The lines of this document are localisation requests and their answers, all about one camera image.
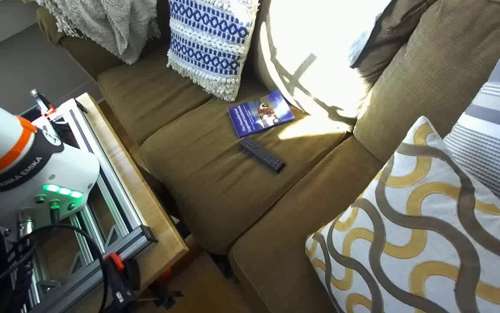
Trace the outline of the brown fabric sofa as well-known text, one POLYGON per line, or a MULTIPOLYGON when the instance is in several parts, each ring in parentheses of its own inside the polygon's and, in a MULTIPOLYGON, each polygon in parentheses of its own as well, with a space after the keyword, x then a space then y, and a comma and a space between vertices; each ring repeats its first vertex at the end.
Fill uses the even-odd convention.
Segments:
POLYGON ((333 313, 307 235, 354 202, 416 116, 447 134, 500 57, 500 0, 388 0, 347 59, 369 2, 258 0, 237 97, 281 90, 291 102, 293 122, 256 137, 281 172, 239 148, 225 101, 168 68, 175 0, 156 0, 164 33, 133 64, 65 35, 48 10, 36 19, 97 82, 161 202, 251 311, 333 313))

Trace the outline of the black orange clamp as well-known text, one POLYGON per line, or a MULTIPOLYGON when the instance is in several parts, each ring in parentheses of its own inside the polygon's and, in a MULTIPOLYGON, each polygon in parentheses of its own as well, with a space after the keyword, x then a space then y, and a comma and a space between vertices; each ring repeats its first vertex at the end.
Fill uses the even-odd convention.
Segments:
POLYGON ((104 257, 104 273, 107 276, 105 290, 111 302, 102 313, 130 313, 137 304, 152 302, 157 308, 170 309, 182 296, 180 290, 170 290, 157 283, 149 289, 149 296, 138 296, 140 269, 135 259, 123 259, 117 254, 104 257))

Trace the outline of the yellow grey wave pillow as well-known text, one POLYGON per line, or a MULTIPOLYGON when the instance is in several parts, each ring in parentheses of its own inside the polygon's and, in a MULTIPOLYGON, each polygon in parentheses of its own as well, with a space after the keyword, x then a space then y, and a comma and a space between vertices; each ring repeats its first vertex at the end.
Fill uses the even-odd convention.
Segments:
POLYGON ((340 313, 500 313, 500 200, 425 116, 305 254, 340 313))

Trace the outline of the aluminium frame mount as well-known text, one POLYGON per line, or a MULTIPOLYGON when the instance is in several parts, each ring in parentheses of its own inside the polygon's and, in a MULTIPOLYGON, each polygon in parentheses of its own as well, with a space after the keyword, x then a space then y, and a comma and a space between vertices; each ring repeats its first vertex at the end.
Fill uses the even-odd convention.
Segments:
POLYGON ((138 214, 138 205, 104 149, 104 134, 95 122, 102 115, 78 99, 57 108, 52 129, 64 142, 95 156, 97 179, 83 193, 84 203, 71 207, 64 196, 79 193, 62 184, 45 184, 48 224, 38 231, 39 216, 19 214, 19 233, 32 233, 31 283, 22 313, 128 313, 138 299, 140 269, 135 256, 156 238, 138 214))

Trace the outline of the black remote control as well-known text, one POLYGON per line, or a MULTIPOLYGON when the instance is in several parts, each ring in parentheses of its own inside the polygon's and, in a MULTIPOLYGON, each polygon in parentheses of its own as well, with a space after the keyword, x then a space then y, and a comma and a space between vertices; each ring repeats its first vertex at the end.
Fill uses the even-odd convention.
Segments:
POLYGON ((272 172, 281 172, 284 169, 284 162, 260 146, 256 141, 249 137, 242 137, 239 146, 248 151, 253 158, 256 158, 262 165, 270 169, 272 172))

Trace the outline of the blue book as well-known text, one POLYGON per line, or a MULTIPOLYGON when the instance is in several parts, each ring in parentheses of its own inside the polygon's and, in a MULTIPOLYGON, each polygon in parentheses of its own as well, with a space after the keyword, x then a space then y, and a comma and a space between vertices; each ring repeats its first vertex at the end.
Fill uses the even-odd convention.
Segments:
POLYGON ((295 118, 289 102, 279 90, 272 90, 258 99, 236 104, 227 109, 227 116, 237 137, 263 132, 295 118))

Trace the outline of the cream knitted blanket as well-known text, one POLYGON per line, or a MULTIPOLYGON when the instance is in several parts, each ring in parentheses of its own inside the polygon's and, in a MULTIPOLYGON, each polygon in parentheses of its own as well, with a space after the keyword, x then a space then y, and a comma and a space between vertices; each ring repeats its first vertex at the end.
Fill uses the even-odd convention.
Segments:
POLYGON ((86 38, 133 64, 150 38, 159 38, 157 0, 32 0, 60 33, 86 38))

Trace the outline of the blue white patterned pillow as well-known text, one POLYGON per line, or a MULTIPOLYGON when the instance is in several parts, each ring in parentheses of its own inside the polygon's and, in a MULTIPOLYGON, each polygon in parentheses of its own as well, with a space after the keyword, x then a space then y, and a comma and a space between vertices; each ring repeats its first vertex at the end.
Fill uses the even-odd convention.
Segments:
POLYGON ((258 5, 258 0, 168 0, 166 66, 204 92, 234 101, 258 5))

